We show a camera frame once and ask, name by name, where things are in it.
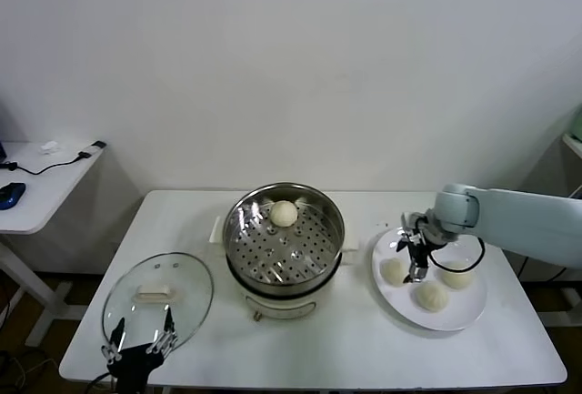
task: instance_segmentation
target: white wall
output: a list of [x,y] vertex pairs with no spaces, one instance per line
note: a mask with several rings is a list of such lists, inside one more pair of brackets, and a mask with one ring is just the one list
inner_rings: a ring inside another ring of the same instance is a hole
[[[518,187],[582,100],[579,9],[579,0],[0,0],[3,137],[111,145],[76,194],[96,190],[100,203],[73,199],[52,233],[15,244],[35,268],[101,270],[115,243],[105,235],[123,235],[154,187]],[[83,207],[94,208],[90,220]],[[61,266],[37,254],[46,241],[68,259]]]

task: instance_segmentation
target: glass lid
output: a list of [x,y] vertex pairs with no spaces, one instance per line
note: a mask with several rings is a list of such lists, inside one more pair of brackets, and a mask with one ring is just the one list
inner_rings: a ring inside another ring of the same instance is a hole
[[118,328],[118,350],[155,342],[169,320],[174,322],[177,349],[202,325],[213,295],[210,270],[200,259],[186,253],[148,258],[110,291],[102,314],[105,341]]

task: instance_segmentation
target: white plate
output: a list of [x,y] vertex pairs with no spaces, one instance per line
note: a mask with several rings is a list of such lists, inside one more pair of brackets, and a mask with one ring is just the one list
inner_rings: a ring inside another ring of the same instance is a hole
[[[387,259],[400,258],[405,261],[406,266],[410,265],[406,248],[400,253],[396,252],[396,243],[400,239],[398,232],[401,231],[401,228],[389,230],[380,238],[372,252],[374,281],[386,301],[410,321],[433,330],[461,330],[475,322],[483,313],[487,302],[487,285],[479,274],[479,266],[472,271],[474,278],[471,285],[462,290],[455,290],[445,285],[440,278],[443,270],[429,261],[430,267],[425,281],[436,280],[448,292],[448,305],[440,312],[429,312],[418,306],[413,293],[420,285],[419,283],[406,284],[399,288],[390,285],[382,278],[380,264]],[[480,252],[481,247],[476,238],[461,236],[458,242],[448,244],[445,248],[433,252],[433,255],[439,263],[464,260],[467,264],[472,264]]]

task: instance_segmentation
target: steamed bun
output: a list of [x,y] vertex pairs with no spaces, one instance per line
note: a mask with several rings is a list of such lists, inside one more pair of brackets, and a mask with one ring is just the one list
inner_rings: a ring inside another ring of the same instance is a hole
[[438,282],[428,280],[415,289],[416,302],[430,312],[443,310],[448,304],[447,290]]
[[[467,267],[466,263],[462,261],[447,262],[445,266],[452,269],[463,269]],[[464,289],[473,282],[472,271],[468,271],[467,273],[451,273],[442,270],[440,275],[445,285],[450,286],[452,289]]]
[[406,274],[408,274],[406,272],[406,266],[398,258],[391,258],[380,264],[380,275],[393,287],[403,286]]
[[297,221],[297,208],[290,201],[277,201],[273,207],[271,207],[271,212],[269,213],[269,218],[271,222],[279,227],[290,227]]

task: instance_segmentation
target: black cable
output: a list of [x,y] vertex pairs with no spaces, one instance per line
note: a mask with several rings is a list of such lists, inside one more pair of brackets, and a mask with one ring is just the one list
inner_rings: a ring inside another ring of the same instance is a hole
[[60,164],[53,164],[53,165],[49,165],[48,167],[45,167],[45,168],[41,169],[41,170],[40,170],[40,171],[38,171],[38,172],[34,172],[34,171],[31,171],[31,170],[29,170],[29,169],[22,168],[22,167],[20,167],[18,164],[16,164],[16,168],[18,168],[18,169],[22,169],[24,172],[26,172],[26,173],[28,173],[28,174],[31,174],[31,175],[33,175],[33,176],[38,176],[38,175],[41,175],[41,174],[43,174],[45,171],[48,171],[48,170],[49,170],[49,169],[51,169],[51,168],[54,168],[54,167],[64,167],[65,165],[71,165],[71,164],[74,164],[75,162],[78,162],[79,160],[81,160],[81,159],[83,159],[83,158],[84,158],[84,157],[77,156],[75,159],[73,159],[73,160],[71,160],[71,161],[69,161],[69,162],[61,162]]
[[524,268],[526,267],[528,261],[529,261],[529,257],[526,257],[526,259],[524,260],[524,263],[521,264],[521,268],[519,269],[519,272],[517,273],[517,278],[521,278],[521,273],[524,272]]
[[548,280],[546,280],[546,282],[553,282],[554,280],[556,280],[557,278],[559,278],[561,275],[563,275],[566,272],[567,268],[563,267],[562,269],[560,269],[560,271],[552,278],[549,278]]
[[97,383],[99,383],[101,380],[105,379],[107,376],[109,376],[109,371],[107,371],[106,373],[103,373],[101,376],[97,376],[96,378],[94,378],[93,380],[91,380],[91,382],[89,382],[89,384],[86,386],[84,394],[87,394]]
[[470,265],[467,268],[452,269],[452,268],[449,268],[449,267],[445,267],[444,265],[439,264],[435,260],[435,257],[433,257],[432,251],[429,251],[428,252],[428,257],[430,258],[430,260],[433,261],[433,264],[435,264],[437,267],[439,267],[441,269],[444,269],[445,271],[448,271],[449,273],[467,273],[468,271],[471,271],[477,265],[479,265],[481,263],[481,261],[483,260],[483,257],[485,256],[485,243],[483,242],[483,239],[481,239],[480,237],[478,237],[477,240],[479,241],[479,245],[481,246],[481,254],[477,258],[477,260],[473,263],[473,265]]

